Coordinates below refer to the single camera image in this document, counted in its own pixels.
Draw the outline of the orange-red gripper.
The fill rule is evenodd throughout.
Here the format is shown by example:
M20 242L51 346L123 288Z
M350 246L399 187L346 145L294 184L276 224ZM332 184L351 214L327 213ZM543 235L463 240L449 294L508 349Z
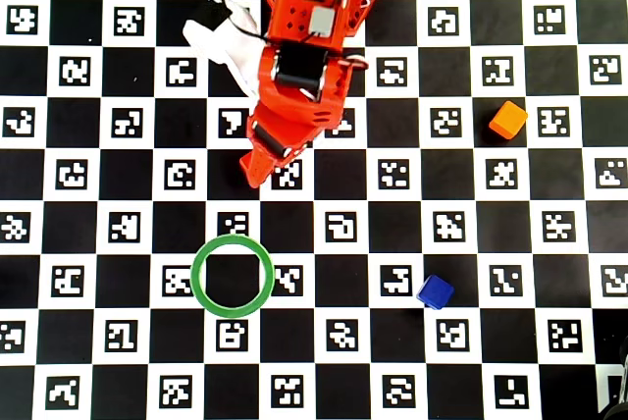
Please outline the orange-red gripper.
M265 181L278 167L293 162L323 131L340 124L344 96L324 96L319 103L307 98L272 97L259 100L246 121L251 150L243 156L249 181Z

